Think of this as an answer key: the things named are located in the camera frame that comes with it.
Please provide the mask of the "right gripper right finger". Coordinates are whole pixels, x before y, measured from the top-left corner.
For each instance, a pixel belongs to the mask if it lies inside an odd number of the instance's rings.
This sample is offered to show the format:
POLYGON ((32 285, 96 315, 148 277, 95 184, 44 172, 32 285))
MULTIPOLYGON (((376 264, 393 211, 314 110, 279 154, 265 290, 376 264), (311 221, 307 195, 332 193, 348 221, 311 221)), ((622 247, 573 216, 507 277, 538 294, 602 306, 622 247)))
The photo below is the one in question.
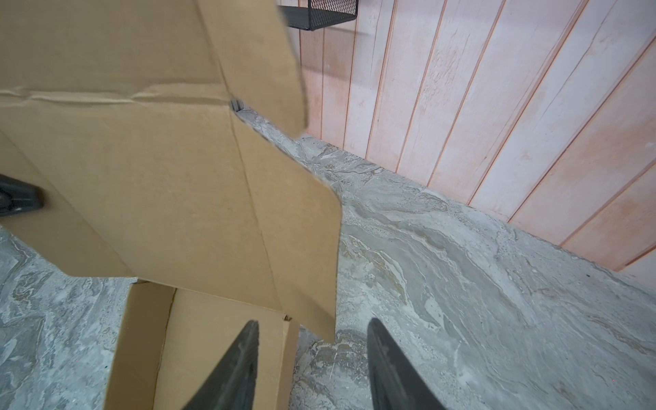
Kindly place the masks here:
POLYGON ((377 318, 367 326, 367 358, 374 409, 446 409, 377 318))

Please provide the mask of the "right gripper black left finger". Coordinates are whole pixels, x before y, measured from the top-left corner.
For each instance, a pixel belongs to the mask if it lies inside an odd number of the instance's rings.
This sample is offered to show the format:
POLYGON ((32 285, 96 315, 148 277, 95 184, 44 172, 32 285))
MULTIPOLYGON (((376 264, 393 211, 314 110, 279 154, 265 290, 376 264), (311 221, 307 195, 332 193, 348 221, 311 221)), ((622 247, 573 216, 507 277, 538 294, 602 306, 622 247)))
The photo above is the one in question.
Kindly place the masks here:
POLYGON ((183 409, 251 410, 256 394, 258 352, 259 323, 249 320, 183 409))

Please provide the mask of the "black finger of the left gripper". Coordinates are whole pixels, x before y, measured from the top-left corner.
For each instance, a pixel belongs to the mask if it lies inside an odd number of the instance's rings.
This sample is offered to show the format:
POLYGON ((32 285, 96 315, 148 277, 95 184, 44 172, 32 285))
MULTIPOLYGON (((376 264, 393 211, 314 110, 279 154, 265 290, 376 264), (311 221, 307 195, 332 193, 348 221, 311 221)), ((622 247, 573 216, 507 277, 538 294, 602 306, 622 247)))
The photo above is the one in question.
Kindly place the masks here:
POLYGON ((0 177, 1 216, 9 217, 44 208, 41 189, 6 175, 0 177))

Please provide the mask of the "brown cardboard box sheet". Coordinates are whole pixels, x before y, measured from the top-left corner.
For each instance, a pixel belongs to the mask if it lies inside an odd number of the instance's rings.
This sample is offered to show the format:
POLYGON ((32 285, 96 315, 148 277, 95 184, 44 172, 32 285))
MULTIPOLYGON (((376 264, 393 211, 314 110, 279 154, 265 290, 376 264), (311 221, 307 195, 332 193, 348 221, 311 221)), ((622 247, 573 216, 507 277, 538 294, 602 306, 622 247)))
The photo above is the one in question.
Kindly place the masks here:
POLYGON ((275 1, 4 1, 3 226, 75 277, 131 277, 107 409, 182 409, 249 320, 252 409, 289 406, 301 326, 336 328, 330 186, 241 120, 308 125, 275 1))

